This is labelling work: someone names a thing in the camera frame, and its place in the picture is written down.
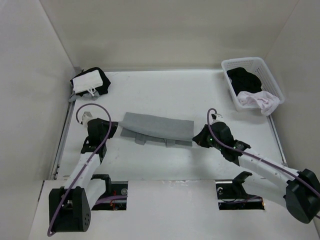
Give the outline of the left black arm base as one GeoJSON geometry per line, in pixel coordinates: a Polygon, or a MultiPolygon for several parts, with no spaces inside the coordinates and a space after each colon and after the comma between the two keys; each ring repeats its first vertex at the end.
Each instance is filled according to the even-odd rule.
{"type": "Polygon", "coordinates": [[[112,180],[108,174],[94,174],[91,180],[101,180],[105,185],[105,192],[100,196],[100,199],[110,197],[113,194],[112,180]]]}

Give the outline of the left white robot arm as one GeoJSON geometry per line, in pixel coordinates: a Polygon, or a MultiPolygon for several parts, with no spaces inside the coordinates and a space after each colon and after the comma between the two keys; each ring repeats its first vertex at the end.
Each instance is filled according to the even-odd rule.
{"type": "Polygon", "coordinates": [[[79,161],[67,181],[53,188],[48,196],[48,236],[55,233],[86,232],[91,222],[91,210],[98,199],[112,195],[109,175],[95,174],[107,153],[106,141],[114,136],[118,122],[95,118],[87,122],[79,161]]]}

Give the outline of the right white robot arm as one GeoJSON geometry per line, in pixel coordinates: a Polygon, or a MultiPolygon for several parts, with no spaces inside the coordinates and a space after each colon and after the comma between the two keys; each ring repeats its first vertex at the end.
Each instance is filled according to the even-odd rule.
{"type": "Polygon", "coordinates": [[[320,212],[320,181],[313,171],[272,163],[253,151],[249,144],[234,139],[230,128],[221,121],[205,124],[192,140],[200,147],[219,150],[227,161],[247,169],[247,177],[253,173],[261,176],[261,180],[235,182],[231,190],[236,197],[250,194],[268,199],[286,208],[304,224],[320,212]]]}

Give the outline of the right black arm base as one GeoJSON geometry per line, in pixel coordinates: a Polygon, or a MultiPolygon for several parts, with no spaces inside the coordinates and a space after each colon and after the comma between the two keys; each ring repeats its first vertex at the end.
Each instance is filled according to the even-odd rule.
{"type": "Polygon", "coordinates": [[[215,182],[218,203],[235,205],[248,203],[262,203],[260,196],[249,194],[243,184],[252,176],[252,173],[243,171],[233,179],[217,180],[215,182]]]}

